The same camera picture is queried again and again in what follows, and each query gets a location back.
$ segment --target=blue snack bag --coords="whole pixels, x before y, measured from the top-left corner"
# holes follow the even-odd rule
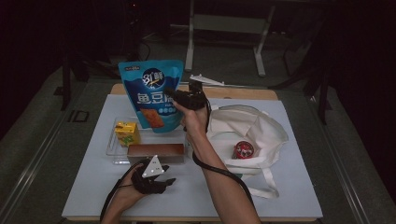
[[[122,83],[142,128],[167,133],[180,125],[183,115],[163,90],[177,89],[183,69],[180,60],[119,63]]]

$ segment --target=table leg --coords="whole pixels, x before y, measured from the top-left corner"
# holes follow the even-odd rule
[[[268,36],[268,30],[270,28],[271,21],[274,16],[275,8],[276,8],[275,6],[271,6],[267,21],[262,27],[262,38],[260,40],[260,43],[257,47],[253,48],[254,58],[256,59],[256,66],[257,66],[257,71],[259,73],[259,77],[265,77],[264,65],[262,64],[262,47],[264,45],[266,37]]]
[[[186,64],[184,69],[187,72],[192,70],[192,60],[194,56],[194,0],[190,0],[190,25],[189,25],[189,46],[187,48]]]

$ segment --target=white tote bag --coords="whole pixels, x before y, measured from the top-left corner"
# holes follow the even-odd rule
[[[241,174],[243,180],[263,173],[267,186],[249,188],[252,195],[279,197],[270,167],[279,159],[279,150],[289,138],[276,120],[251,106],[212,106],[207,136],[230,172]],[[233,159],[233,148],[239,141],[253,145],[252,158]]]

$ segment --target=yellow juice box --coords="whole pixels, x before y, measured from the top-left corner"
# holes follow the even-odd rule
[[[140,144],[140,133],[135,122],[119,121],[114,132],[122,147]]]

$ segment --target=white table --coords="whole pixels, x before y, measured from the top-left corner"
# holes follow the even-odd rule
[[[280,159],[272,167],[279,198],[253,197],[262,221],[313,221],[322,217],[304,161],[286,110],[280,101],[209,99],[216,105],[252,105],[269,113],[289,135],[280,149]],[[92,135],[83,162],[62,216],[70,220],[99,220],[107,194],[126,172],[128,165],[115,165],[106,146],[115,117],[131,117],[134,110],[127,95],[109,94]],[[145,197],[123,215],[136,221],[217,221],[201,168],[186,157],[185,164],[171,165],[161,178],[177,180],[163,194]],[[262,176],[254,176],[248,186],[259,186]]]

